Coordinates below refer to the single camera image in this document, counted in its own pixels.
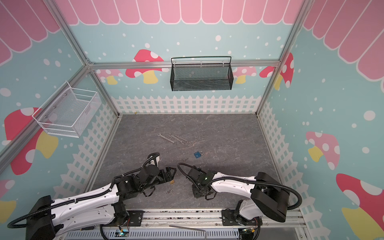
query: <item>black cable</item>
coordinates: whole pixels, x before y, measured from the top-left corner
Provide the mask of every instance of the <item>black cable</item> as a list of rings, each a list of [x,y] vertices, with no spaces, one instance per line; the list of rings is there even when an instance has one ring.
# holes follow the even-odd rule
[[[103,237],[103,239],[104,240],[109,240],[108,238],[107,238],[107,236],[104,234],[104,232],[103,232],[103,225],[102,224],[100,224],[100,233],[101,233],[101,236]]]
[[[149,159],[147,159],[147,161],[143,164],[143,166],[145,166],[147,163],[151,162],[153,159],[156,159],[158,156],[160,156],[160,153],[158,152],[155,152],[155,153],[151,153],[148,157]],[[105,194],[107,194],[108,192],[112,191],[112,188],[113,188],[113,185],[115,185],[115,180],[116,179],[119,179],[120,177],[124,177],[124,176],[127,176],[131,173],[134,173],[134,172],[138,172],[140,171],[141,168],[138,168],[138,169],[135,169],[135,170],[132,170],[132,171],[129,171],[129,172],[126,172],[122,175],[119,175],[119,176],[116,176],[112,179],[112,182],[109,186],[109,188],[99,194],[95,194],[95,195],[91,195],[91,196],[85,196],[85,197],[79,197],[77,199],[71,199],[71,200],[68,200],[68,201],[65,201],[65,202],[61,202],[61,203],[58,203],[58,204],[54,204],[54,205],[51,205],[49,207],[45,207],[43,209],[40,209],[38,211],[35,211],[35,212],[32,212],[32,213],[29,213],[29,214],[26,214],[22,217],[19,217],[13,221],[11,221],[10,223],[8,223],[7,227],[8,228],[24,228],[26,227],[26,224],[16,224],[22,220],[25,220],[27,218],[30,218],[30,217],[33,217],[39,213],[42,213],[42,212],[45,212],[45,211],[48,211],[48,210],[51,210],[51,209],[54,209],[54,208],[57,208],[57,207],[61,207],[61,206],[64,206],[64,205],[68,205],[68,204],[71,204],[71,203],[75,203],[75,202],[80,202],[80,201],[84,201],[84,200],[89,200],[89,199],[94,199],[94,198],[97,198],[97,197],[101,197]]]

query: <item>mushroom illustration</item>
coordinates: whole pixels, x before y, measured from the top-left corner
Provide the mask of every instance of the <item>mushroom illustration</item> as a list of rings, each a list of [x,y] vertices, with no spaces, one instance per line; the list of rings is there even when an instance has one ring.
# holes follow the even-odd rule
[[[96,73],[103,83],[105,82],[105,79],[107,79],[107,83],[109,85],[116,85],[118,83],[114,76],[123,76],[123,74],[118,69],[98,69]]]
[[[17,134],[32,120],[32,114],[38,108],[23,108],[10,113],[4,120],[6,141],[3,145],[12,141]],[[59,144],[57,137],[48,135],[43,129],[29,140],[24,148],[17,154],[11,162],[11,169],[14,174],[21,175],[26,173],[32,165],[36,149],[39,150],[45,158],[50,158]]]
[[[232,70],[233,76],[237,78],[236,84],[243,84],[245,83],[245,76],[256,76],[256,68],[255,67],[238,67]]]
[[[133,62],[163,62],[163,61],[164,60],[159,55],[146,49],[139,50],[133,59]],[[161,72],[169,71],[168,68],[127,69],[125,72],[125,75],[127,75],[129,78],[136,78],[141,74],[143,74],[144,83],[154,84],[159,81],[155,76],[155,72],[154,72],[155,70],[161,71]]]
[[[277,80],[274,84],[274,87],[277,91],[280,90],[280,84],[281,84],[281,81],[283,79],[285,82],[285,86],[287,88],[289,88],[289,86],[291,85],[292,78],[293,78],[293,70],[294,70],[293,64],[294,64],[293,55],[292,55],[292,53],[289,53],[287,61],[285,62],[283,69],[281,70],[281,72],[280,72],[279,76],[277,77]],[[268,66],[260,72],[260,77],[262,77],[262,78],[269,77],[272,75],[272,72],[273,72],[273,67]]]
[[[361,240],[383,237],[383,189],[346,174],[337,174],[336,183],[353,204],[358,206],[356,209],[341,209],[354,234]]]
[[[340,147],[336,137],[320,132],[307,132],[306,138],[308,142],[314,145],[313,148],[308,149],[312,160],[318,162],[320,157],[324,155],[328,167],[334,170],[340,160]]]

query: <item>metal rod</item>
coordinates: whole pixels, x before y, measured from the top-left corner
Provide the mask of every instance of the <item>metal rod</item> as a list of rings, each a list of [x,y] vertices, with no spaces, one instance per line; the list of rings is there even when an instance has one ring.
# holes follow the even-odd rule
[[[203,64],[203,63],[222,63],[217,60],[207,61],[179,61],[178,64]],[[279,60],[232,60],[232,67],[247,67],[247,66],[278,66]],[[98,69],[135,69],[135,68],[171,68],[171,61],[164,62],[126,62],[126,63],[93,63],[89,65],[92,70]]]
[[[189,227],[174,226],[174,225],[170,225],[170,227],[182,228],[182,229],[187,229],[187,230],[194,230],[194,231],[204,232],[204,239],[207,240],[207,231],[205,231],[205,230],[197,229],[197,228],[189,228]]]
[[[271,80],[269,81],[268,86],[265,89],[265,92],[263,94],[259,108],[257,109],[257,112],[256,112],[257,116],[260,114],[260,110],[263,108],[266,100],[268,99],[268,96],[270,95],[270,93],[272,91],[272,87],[273,87],[275,81],[277,80],[277,78],[280,75],[281,70],[283,69],[285,61],[287,60],[287,58],[289,56],[289,53],[292,49],[292,46],[293,46],[293,44],[297,38],[297,35],[300,32],[300,29],[303,25],[303,22],[307,16],[308,12],[310,11],[310,9],[312,7],[313,2],[314,2],[314,0],[305,0],[305,1],[303,1],[303,4],[301,5],[300,11],[298,12],[298,14],[296,16],[295,23],[293,24],[292,30],[291,30],[291,32],[288,36],[288,39],[285,43],[284,50],[283,50],[283,53],[282,53],[281,58],[280,58],[280,64],[275,68],[275,71],[272,74]]]

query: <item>mushroom cap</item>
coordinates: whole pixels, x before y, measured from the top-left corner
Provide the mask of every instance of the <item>mushroom cap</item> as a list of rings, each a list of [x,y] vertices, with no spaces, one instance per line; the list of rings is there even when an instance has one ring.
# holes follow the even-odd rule
[[[164,60],[157,55],[156,53],[149,51],[147,49],[141,49],[137,52],[136,56],[133,59],[134,62],[164,62]],[[129,78],[135,78],[140,76],[142,73],[156,70],[167,72],[168,68],[143,68],[143,69],[127,69],[125,75]]]
[[[289,53],[287,60],[280,73],[283,76],[285,86],[289,88],[293,78],[293,55]]]
[[[336,137],[330,134],[320,132],[307,132],[308,142],[318,147],[324,154],[324,157],[331,170],[334,170],[339,164],[340,148]]]
[[[264,69],[260,72],[260,77],[262,77],[262,78],[268,78],[268,77],[272,76],[274,70],[275,70],[275,67],[268,66],[268,67],[264,68]]]
[[[257,71],[255,67],[237,67],[232,70],[233,76],[240,77],[243,75],[256,76]]]
[[[337,174],[336,183],[352,202],[362,208],[384,230],[384,191],[381,188],[346,174]]]
[[[119,77],[123,76],[123,74],[118,69],[98,69],[96,73],[99,76],[99,78],[101,77],[107,78],[109,76],[119,76]]]

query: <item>white dot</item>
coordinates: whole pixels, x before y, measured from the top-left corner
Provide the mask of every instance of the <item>white dot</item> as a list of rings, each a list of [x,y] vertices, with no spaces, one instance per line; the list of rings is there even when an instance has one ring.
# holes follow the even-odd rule
[[[340,154],[340,147],[339,146],[335,146],[333,148],[333,150],[335,151],[336,154]]]
[[[364,119],[367,121],[372,121],[375,117],[376,113],[374,111],[369,110],[364,113]]]
[[[329,162],[329,163],[328,163],[328,167],[329,167],[329,169],[331,169],[331,170],[334,170],[334,169],[335,169],[335,165],[333,164],[333,162]]]
[[[345,194],[345,196],[347,196],[349,199],[351,199],[352,202],[356,203],[358,206],[360,205],[360,199],[356,193],[354,193],[353,191],[351,191],[349,189],[344,190],[343,193]]]
[[[322,148],[323,148],[324,151],[328,151],[329,150],[329,145],[324,143]]]
[[[11,91],[8,88],[0,88],[0,94],[4,97],[9,97],[11,95]]]
[[[369,148],[367,148],[367,147],[363,147],[363,148],[362,148],[362,152],[363,152],[363,153],[369,153]]]
[[[29,150],[26,154],[25,154],[25,160],[29,163],[33,163],[33,159],[35,158],[35,149],[32,149],[32,150]]]

